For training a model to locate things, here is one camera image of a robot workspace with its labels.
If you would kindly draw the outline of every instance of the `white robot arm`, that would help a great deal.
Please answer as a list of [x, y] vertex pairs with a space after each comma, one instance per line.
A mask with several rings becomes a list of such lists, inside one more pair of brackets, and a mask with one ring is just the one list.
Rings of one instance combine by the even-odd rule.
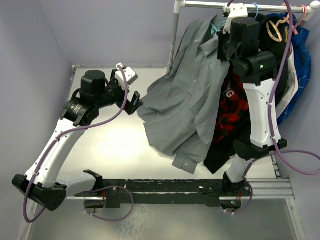
[[[57, 180], [57, 177], [70, 151], [86, 132], [83, 127], [89, 126], [98, 117], [99, 108], [113, 104], [120, 107], [125, 96], [124, 81], [126, 80], [130, 85], [138, 78], [131, 67], [125, 67], [122, 63], [117, 66], [119, 65], [124, 69], [125, 79], [119, 69], [112, 71], [110, 81], [107, 81], [102, 71], [86, 72], [81, 79], [81, 88], [77, 89], [71, 100], [64, 105], [54, 133], [37, 161], [25, 175], [16, 175], [12, 180], [12, 184], [23, 194], [26, 193], [31, 181], [32, 186], [28, 197], [50, 211], [57, 209], [65, 198], [90, 191], [97, 184], [97, 180], [102, 180], [101, 176], [90, 170], [67, 179]], [[124, 110], [131, 115], [141, 105], [140, 95], [135, 92], [132, 101], [126, 101]], [[76, 128], [81, 129], [59, 137], [61, 133]], [[44, 161], [37, 171], [36, 168], [44, 155]]]
[[[232, 185], [244, 181], [244, 173], [251, 159], [268, 155], [273, 150], [274, 140], [280, 149], [287, 146], [287, 141], [281, 138], [278, 130], [275, 99], [269, 103], [278, 71], [273, 54], [259, 51], [260, 25], [254, 18], [248, 17], [248, 10], [242, 3], [230, 6], [226, 3], [223, 12], [228, 15], [228, 19], [218, 35], [218, 59], [230, 61], [234, 72], [240, 76], [251, 122], [250, 143], [234, 143], [236, 155], [223, 176], [228, 187], [232, 188]], [[274, 136], [269, 126], [269, 106]]]

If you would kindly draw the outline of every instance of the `white garment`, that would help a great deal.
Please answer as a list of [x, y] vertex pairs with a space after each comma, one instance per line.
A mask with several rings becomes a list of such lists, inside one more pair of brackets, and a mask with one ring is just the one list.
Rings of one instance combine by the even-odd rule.
[[299, 89], [297, 71], [295, 68], [294, 48], [290, 45], [291, 55], [288, 57], [288, 82], [284, 91], [284, 95], [275, 109], [276, 118], [278, 118], [291, 102], [291, 99]]

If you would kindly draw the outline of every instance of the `gray shirt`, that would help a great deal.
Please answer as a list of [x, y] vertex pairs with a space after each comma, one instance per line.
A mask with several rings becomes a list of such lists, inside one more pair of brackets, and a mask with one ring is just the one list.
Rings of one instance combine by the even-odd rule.
[[230, 66], [217, 59], [218, 37], [205, 41], [217, 18], [188, 26], [170, 73], [148, 88], [137, 110], [149, 144], [168, 156], [176, 154], [172, 165], [192, 174], [207, 157]]

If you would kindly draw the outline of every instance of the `metal table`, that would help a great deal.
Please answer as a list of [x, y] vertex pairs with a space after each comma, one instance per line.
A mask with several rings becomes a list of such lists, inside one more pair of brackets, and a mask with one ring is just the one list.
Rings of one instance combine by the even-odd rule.
[[[91, 69], [76, 70], [71, 93], [80, 87], [81, 77]], [[111, 69], [95, 69], [104, 71], [107, 78], [111, 74]], [[134, 70], [139, 79], [130, 86], [130, 91], [139, 91], [142, 96], [152, 82], [166, 73], [165, 69]], [[117, 111], [116, 106], [102, 109], [95, 123], [112, 117]], [[212, 175], [203, 164], [198, 165], [195, 174], [190, 174], [173, 167], [172, 161], [173, 157], [149, 146], [143, 121], [136, 113], [121, 114], [114, 122], [88, 130], [74, 146], [59, 176], [91, 169], [104, 179], [221, 179], [231, 163], [227, 162]], [[24, 239], [302, 240], [303, 231], [290, 181], [277, 179], [275, 169], [277, 166], [270, 157], [252, 167], [248, 178], [254, 189], [254, 199], [239, 215], [231, 216], [220, 208], [204, 205], [137, 204], [124, 221], [104, 222], [84, 215], [83, 198], [74, 197], [66, 199], [56, 211], [46, 211], [38, 221], [26, 225], [29, 238]], [[117, 218], [126, 214], [129, 207], [123, 204], [120, 209], [99, 209], [98, 214]]]

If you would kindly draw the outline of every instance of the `wooden hanger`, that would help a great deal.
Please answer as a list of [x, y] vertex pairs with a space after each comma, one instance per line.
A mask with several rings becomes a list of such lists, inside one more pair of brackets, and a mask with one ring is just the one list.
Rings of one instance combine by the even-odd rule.
[[[297, 23], [295, 26], [293, 26], [293, 33], [294, 33], [295, 35], [298, 34], [298, 31], [297, 31], [296, 28], [305, 20], [305, 18], [306, 18], [306, 16], [307, 16], [307, 13], [308, 13], [308, 8], [307, 8], [307, 6], [301, 5], [301, 7], [302, 7], [302, 9], [303, 9], [303, 16], [298, 20], [298, 23]], [[280, 31], [278, 30], [278, 26], [279, 26], [279, 24], [284, 24], [284, 23], [288, 23], [288, 24], [289, 24], [289, 14], [286, 16], [286, 18], [284, 18], [283, 20], [279, 20], [276, 24], [274, 24], [272, 21], [268, 21], [267, 24], [266, 24], [266, 29], [267, 29], [267, 32], [268, 32], [270, 38], [271, 38], [272, 40], [278, 42], [278, 43], [281, 43], [281, 42], [283, 41], [283, 38], [282, 38], [282, 36], [281, 36], [281, 34], [280, 34]], [[276, 37], [272, 34], [272, 32], [271, 32], [271, 30], [270, 30], [269, 24], [272, 25], [272, 27], [273, 27], [273, 29], [275, 30], [275, 33], [277, 34], [278, 38], [276, 38]], [[288, 41], [288, 34], [289, 34], [289, 29], [288, 29], [288, 27], [286, 27], [286, 28], [285, 28], [285, 42]]]
[[[280, 19], [276, 24], [274, 24], [274, 22], [273, 22], [273, 21], [270, 21], [270, 20], [266, 23], [266, 30], [267, 30], [270, 38], [271, 38], [273, 41], [276, 41], [276, 42], [278, 42], [278, 43], [281, 43], [281, 42], [283, 41], [283, 38], [282, 38], [282, 35], [281, 35], [281, 33], [280, 33], [279, 29], [278, 29], [278, 26], [279, 26], [280, 24], [285, 24], [288, 20], [289, 20], [289, 14], [286, 16], [285, 19], [283, 19], [283, 20]], [[273, 29], [275, 30], [275, 33], [277, 34], [278, 38], [276, 38], [276, 37], [273, 35], [273, 33], [271, 32], [271, 30], [270, 30], [270, 25], [269, 25], [269, 24], [271, 24], [271, 26], [272, 26]]]

